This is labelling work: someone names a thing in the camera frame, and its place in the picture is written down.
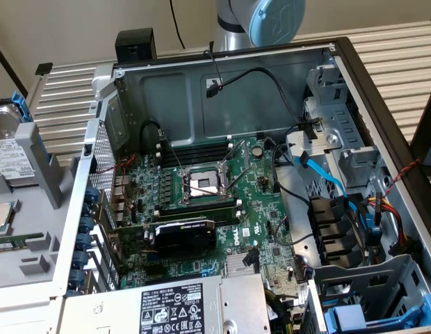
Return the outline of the hard disk with blue bracket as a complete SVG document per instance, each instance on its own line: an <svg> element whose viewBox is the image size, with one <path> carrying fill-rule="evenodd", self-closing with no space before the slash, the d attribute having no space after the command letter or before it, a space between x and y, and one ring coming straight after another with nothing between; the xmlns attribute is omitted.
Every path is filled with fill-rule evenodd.
<svg viewBox="0 0 431 334"><path fill-rule="evenodd" d="M11 187L37 184L31 162L15 140L18 127L32 121L26 100L18 92L8 99L0 99L0 175Z"/></svg>

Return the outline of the blue disk caddy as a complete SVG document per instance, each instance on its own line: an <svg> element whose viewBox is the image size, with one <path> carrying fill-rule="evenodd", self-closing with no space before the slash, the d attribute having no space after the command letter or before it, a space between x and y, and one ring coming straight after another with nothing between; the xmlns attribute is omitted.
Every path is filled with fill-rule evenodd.
<svg viewBox="0 0 431 334"><path fill-rule="evenodd" d="M395 317L366 321L358 305L347 305L329 309L324 318L328 334L376 334L431 326L431 294L423 297L421 305Z"/></svg>

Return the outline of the CPU socket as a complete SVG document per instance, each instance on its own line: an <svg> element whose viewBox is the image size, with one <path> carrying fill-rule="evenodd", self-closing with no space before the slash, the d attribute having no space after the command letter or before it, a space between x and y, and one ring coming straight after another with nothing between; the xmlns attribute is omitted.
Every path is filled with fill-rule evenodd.
<svg viewBox="0 0 431 334"><path fill-rule="evenodd" d="M190 207L234 199L226 161L187 166L177 171L177 177L179 205Z"/></svg>

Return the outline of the black RAM slot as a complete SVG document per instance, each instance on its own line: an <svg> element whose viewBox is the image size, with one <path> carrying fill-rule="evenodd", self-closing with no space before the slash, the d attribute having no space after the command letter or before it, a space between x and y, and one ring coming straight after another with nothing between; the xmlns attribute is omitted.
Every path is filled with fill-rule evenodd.
<svg viewBox="0 0 431 334"><path fill-rule="evenodd" d="M218 224L228 224L236 222L236 213L237 209L234 208L205 209L199 211L170 210L159 212L154 218L159 222L210 220Z"/></svg>
<svg viewBox="0 0 431 334"><path fill-rule="evenodd" d="M199 154L209 154L210 156L213 156L222 153L228 153L229 151L229 144L226 142L206 143L202 145L186 145L174 148L171 146L171 141L167 136L162 137L158 144L161 147L155 149L154 156L162 157L163 159L167 155L173 154L176 154L178 157Z"/></svg>
<svg viewBox="0 0 431 334"><path fill-rule="evenodd" d="M205 212L219 209L231 209L237 207L238 198L229 198L224 201L204 201L182 205L175 208L161 207L158 212L161 216L188 214L192 212Z"/></svg>
<svg viewBox="0 0 431 334"><path fill-rule="evenodd" d="M178 157L181 164L184 166L193 164L204 164L213 161L221 161L227 153L210 156L209 154L199 154L190 156ZM161 159L161 165L164 168L170 168L178 166L173 155L167 155L164 159Z"/></svg>

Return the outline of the thin metal locking lever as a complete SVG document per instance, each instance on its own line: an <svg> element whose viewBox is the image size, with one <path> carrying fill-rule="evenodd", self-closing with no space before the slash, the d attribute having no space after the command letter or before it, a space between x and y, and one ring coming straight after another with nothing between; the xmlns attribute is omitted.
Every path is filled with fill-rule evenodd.
<svg viewBox="0 0 431 334"><path fill-rule="evenodd" d="M166 142L166 144L168 145L168 147L169 147L169 149L170 149L170 151L171 151L172 155L173 155L173 156L174 156L174 158L175 158L175 161L177 162L177 164L178 164L178 166L179 166L179 168L180 168L181 173L184 173L183 166L182 166L182 164L181 164L181 162L180 162L180 160L179 160L178 156L176 155L176 153L175 153L175 151L174 151L174 148L173 148L173 146L172 146L171 142L169 141L169 139L167 138L167 135L165 134L165 132L164 132L161 128L158 130L158 136L159 136L160 141L162 141L162 142Z"/></svg>
<svg viewBox="0 0 431 334"><path fill-rule="evenodd" d="M228 190L232 188L246 172L235 177L232 181L228 178L229 167L219 165L219 162L201 166L191 166L184 169L181 174L183 192L190 198L204 196L219 196L226 198Z"/></svg>

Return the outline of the metal socket cover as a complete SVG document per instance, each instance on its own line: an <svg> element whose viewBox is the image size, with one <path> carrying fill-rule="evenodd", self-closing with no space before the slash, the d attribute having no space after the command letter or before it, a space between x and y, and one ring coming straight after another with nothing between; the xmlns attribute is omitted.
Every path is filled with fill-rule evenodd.
<svg viewBox="0 0 431 334"><path fill-rule="evenodd" d="M227 165L227 160L233 157L236 153L240 152L243 157L243 172L246 172L250 169L250 156L247 148L247 144L245 139L240 140L228 151L228 153L224 156L222 161L219 162L219 165L225 167Z"/></svg>

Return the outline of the green motherboard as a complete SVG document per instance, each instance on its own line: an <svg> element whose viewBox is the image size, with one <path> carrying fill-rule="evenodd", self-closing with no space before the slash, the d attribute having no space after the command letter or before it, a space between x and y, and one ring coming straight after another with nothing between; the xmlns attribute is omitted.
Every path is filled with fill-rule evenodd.
<svg viewBox="0 0 431 334"><path fill-rule="evenodd" d="M277 167L284 164L282 150L269 140L245 138L250 169L230 188L238 198L236 222L216 223L216 248L202 255L160 257L151 253L126 255L113 232L111 243L122 258L120 287L129 289L191 278L226 277L228 255L250 254L259 266L265 295L276 309L301 310L307 299L310 268L295 254L307 236L291 234L292 222L285 208L288 195L275 184ZM263 156L255 159L252 148L259 146ZM175 208L180 196L179 166L164 168L162 157L137 154L125 159L118 168L113 191L114 213L118 228L157 225L154 217L161 207ZM227 160L232 181L244 169L240 152Z"/></svg>

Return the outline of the black graphics card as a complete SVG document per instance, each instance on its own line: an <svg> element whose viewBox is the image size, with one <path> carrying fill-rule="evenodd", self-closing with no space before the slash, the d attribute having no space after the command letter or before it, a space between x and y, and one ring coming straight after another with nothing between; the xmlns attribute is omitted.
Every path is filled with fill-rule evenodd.
<svg viewBox="0 0 431 334"><path fill-rule="evenodd" d="M217 244L216 222L205 218L123 227L116 229L114 233L126 255L202 255L215 249Z"/></svg>

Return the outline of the open grey PC case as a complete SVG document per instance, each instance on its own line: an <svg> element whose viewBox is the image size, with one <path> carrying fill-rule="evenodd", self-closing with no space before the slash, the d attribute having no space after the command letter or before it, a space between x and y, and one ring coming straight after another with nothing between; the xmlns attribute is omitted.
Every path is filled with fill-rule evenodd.
<svg viewBox="0 0 431 334"><path fill-rule="evenodd" d="M336 64L359 109L356 123L380 152L381 161L363 191L351 193L314 168L293 162L286 136L304 130L304 100L311 97L311 69ZM115 65L110 83L92 104L67 216L59 261L65 265L56 334L69 297L116 292L122 258L111 243L117 227L113 191L118 168L137 154L160 148L161 128L174 148L254 137L282 150L275 184L287 193L291 234L307 236L295 254L311 271L301 310L276 309L266 297L270 334L327 334L315 270L323 266L309 221L310 198L343 197L362 263L381 264L410 255L431 291L431 185L421 161L372 82L349 40L339 38Z"/></svg>

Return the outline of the silver chipset heatsink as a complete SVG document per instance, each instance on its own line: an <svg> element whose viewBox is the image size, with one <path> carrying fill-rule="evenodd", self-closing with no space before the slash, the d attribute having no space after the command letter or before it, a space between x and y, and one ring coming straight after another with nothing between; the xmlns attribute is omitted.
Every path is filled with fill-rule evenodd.
<svg viewBox="0 0 431 334"><path fill-rule="evenodd" d="M228 278L260 273L258 262L248 253L228 255L225 264L225 274Z"/></svg>

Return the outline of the silver power supply unit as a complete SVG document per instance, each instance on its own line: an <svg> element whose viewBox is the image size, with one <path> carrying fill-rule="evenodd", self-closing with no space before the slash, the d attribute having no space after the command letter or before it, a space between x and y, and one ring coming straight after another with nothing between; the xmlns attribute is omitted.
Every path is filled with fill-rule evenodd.
<svg viewBox="0 0 431 334"><path fill-rule="evenodd" d="M60 334L270 334L260 275L69 297Z"/></svg>

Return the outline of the grey parts rack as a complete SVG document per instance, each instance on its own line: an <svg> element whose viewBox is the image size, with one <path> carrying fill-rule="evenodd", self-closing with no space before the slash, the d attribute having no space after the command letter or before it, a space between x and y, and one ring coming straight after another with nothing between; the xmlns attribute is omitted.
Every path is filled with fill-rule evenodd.
<svg viewBox="0 0 431 334"><path fill-rule="evenodd" d="M11 187L0 175L0 203L17 203L10 233L0 237L43 236L27 240L25 249L0 252L0 289L52 280L74 183L74 171L60 166L56 155L47 151L34 121L22 123L15 140L31 162L37 184Z"/></svg>

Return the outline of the green RAM stick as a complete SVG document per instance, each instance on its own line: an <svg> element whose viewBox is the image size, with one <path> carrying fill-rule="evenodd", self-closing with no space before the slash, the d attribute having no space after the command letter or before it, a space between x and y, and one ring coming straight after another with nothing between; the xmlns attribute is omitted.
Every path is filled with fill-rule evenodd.
<svg viewBox="0 0 431 334"><path fill-rule="evenodd" d="M37 239L42 236L43 234L41 232L16 235L16 236L11 236L11 235L2 236L0 237L0 252L25 249L27 247L27 244L26 244L27 240Z"/></svg>

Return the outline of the dark brown panel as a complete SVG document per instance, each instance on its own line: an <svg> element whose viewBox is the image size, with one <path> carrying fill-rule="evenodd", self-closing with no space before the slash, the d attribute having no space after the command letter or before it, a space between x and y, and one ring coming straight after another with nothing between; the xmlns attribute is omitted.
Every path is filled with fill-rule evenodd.
<svg viewBox="0 0 431 334"><path fill-rule="evenodd" d="M421 161L424 173L431 177L431 93L416 127L410 148L414 157Z"/></svg>

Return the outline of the silver CPU chip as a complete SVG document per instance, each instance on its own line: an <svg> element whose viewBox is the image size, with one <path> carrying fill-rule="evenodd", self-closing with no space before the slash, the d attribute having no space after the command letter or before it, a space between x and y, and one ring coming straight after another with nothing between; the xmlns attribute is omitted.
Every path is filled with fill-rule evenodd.
<svg viewBox="0 0 431 334"><path fill-rule="evenodd" d="M15 211L16 202L0 203L0 234L9 234L11 230L11 216Z"/></svg>

